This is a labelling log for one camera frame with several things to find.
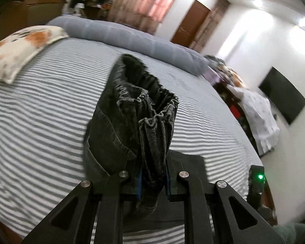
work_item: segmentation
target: wall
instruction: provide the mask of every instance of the wall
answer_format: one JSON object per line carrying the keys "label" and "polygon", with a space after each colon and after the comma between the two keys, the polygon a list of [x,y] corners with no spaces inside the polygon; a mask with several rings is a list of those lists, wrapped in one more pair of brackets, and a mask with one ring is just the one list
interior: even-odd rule
{"label": "wall", "polygon": [[[212,9],[217,2],[217,0],[197,1],[209,9]],[[164,21],[158,26],[155,36],[171,40],[193,3],[194,0],[174,0],[174,3],[164,18]]]}
{"label": "wall", "polygon": [[[224,38],[223,32],[229,35]],[[305,31],[298,27],[263,11],[231,5],[204,48],[204,53],[215,51],[249,88],[257,89],[274,66],[305,97]],[[278,125],[279,142],[262,162],[278,221],[286,223],[305,215],[305,108],[290,126],[279,114]]]}

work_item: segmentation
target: green fabric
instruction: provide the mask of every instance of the green fabric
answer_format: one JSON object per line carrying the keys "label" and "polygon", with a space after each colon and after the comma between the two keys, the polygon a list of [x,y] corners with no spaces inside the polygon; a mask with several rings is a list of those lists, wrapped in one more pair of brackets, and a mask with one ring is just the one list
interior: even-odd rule
{"label": "green fabric", "polygon": [[294,244],[303,235],[305,224],[291,223],[274,226],[273,229],[284,239],[286,244]]}

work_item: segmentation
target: recessed light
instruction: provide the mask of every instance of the recessed light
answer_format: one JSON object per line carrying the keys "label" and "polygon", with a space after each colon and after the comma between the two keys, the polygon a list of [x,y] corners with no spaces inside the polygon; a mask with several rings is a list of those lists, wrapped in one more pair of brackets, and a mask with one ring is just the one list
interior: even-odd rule
{"label": "recessed light", "polygon": [[261,1],[261,0],[254,0],[253,4],[254,4],[256,7],[261,7],[261,6],[262,6],[262,1]]}
{"label": "recessed light", "polygon": [[302,18],[301,20],[299,20],[299,24],[300,27],[305,27],[305,18]]}

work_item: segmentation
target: brown wooden door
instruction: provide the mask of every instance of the brown wooden door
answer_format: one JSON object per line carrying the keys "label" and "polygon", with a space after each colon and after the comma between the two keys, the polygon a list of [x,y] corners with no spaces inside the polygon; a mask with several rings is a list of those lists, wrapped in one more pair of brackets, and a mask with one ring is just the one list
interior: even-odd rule
{"label": "brown wooden door", "polygon": [[195,0],[171,42],[188,47],[209,12],[207,7]]}

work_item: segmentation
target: bed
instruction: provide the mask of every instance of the bed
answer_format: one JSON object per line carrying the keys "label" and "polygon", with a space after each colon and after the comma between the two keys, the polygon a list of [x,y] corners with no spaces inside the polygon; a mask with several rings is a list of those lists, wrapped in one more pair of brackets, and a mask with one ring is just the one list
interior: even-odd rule
{"label": "bed", "polygon": [[[33,58],[13,84],[0,83],[2,223],[25,237],[85,179],[86,125],[123,53],[141,59],[179,97],[170,149],[201,155],[210,182],[225,180],[246,198],[250,166],[262,163],[226,104],[199,76],[201,55],[115,23],[66,15],[49,24],[63,27],[70,38]],[[133,48],[137,42],[142,46]],[[163,48],[159,53],[157,44]],[[184,226],[127,233],[124,243],[184,243]]]}

